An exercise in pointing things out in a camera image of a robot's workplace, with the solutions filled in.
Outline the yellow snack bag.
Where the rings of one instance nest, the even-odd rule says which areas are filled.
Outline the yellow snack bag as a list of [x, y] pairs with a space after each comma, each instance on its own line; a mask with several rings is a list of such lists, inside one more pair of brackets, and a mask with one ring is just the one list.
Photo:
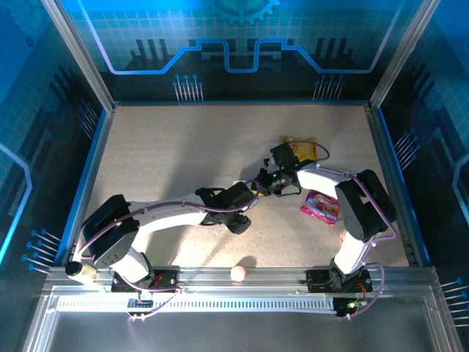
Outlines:
[[315, 144], [317, 139], [315, 137], [299, 138], [294, 136], [284, 136], [283, 140], [290, 146], [299, 161], [315, 161], [317, 159]]

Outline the pink snack bag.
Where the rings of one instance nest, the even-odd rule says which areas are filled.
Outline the pink snack bag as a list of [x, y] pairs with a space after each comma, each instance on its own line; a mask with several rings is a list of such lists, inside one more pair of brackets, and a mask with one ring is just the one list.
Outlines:
[[337, 222], [340, 207], [336, 199], [311, 190], [301, 205], [300, 212], [333, 226]]

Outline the beige roll with black cap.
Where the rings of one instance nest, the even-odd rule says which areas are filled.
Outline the beige roll with black cap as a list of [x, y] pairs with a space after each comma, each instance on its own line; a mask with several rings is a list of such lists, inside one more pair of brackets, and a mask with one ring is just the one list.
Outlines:
[[67, 276], [83, 285], [93, 285], [97, 270], [92, 266], [77, 261], [71, 261], [65, 266]]

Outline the aluminium frame rail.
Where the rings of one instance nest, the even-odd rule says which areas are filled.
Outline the aluminium frame rail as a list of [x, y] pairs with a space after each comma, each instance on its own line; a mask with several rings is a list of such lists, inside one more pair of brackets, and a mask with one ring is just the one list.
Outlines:
[[[210, 296], [304, 296], [306, 268], [248, 268], [246, 278], [235, 282], [229, 268], [173, 268], [177, 284], [189, 293]], [[367, 266], [373, 292], [383, 290], [386, 296], [400, 296], [427, 291], [439, 291], [440, 283], [434, 268]], [[43, 294], [85, 294], [111, 291], [114, 272], [99, 270], [92, 285], [70, 279], [63, 268], [52, 268], [43, 285]]]

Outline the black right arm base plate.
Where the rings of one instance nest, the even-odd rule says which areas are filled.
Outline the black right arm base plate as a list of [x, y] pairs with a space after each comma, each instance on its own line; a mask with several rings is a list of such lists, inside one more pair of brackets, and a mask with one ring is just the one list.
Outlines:
[[341, 275], [335, 269], [311, 269], [303, 280], [310, 293], [367, 293], [373, 292], [370, 274], [365, 269]]

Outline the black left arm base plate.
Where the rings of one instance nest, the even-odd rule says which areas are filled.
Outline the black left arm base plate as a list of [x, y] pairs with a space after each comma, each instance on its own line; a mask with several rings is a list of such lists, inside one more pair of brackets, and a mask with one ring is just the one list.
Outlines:
[[[178, 270], [153, 268], [152, 272], [133, 283], [142, 290], [156, 290], [168, 288], [168, 292], [174, 293], [177, 286]], [[113, 293], [136, 293], [137, 289], [131, 287], [117, 272], [112, 275], [111, 291]]]

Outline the aluminium frame post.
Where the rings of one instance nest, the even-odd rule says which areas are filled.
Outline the aluminium frame post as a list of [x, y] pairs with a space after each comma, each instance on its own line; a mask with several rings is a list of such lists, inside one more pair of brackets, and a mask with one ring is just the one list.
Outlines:
[[62, 3], [60, 0], [40, 1], [102, 107], [108, 113], [113, 113], [114, 100]]
[[432, 19], [441, 0], [422, 0], [369, 101], [371, 111], [380, 108], [407, 59]]

